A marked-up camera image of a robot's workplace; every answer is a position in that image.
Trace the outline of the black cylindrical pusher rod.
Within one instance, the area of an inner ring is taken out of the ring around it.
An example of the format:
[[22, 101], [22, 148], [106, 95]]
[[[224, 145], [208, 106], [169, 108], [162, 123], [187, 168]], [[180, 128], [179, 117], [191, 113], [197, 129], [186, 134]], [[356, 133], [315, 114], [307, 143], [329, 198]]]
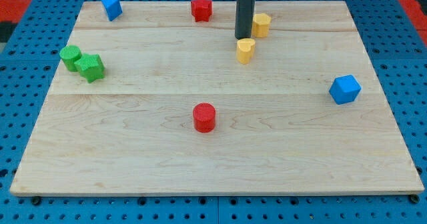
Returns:
[[237, 40], [252, 36], [252, 21], [256, 0], [236, 0], [235, 38]]

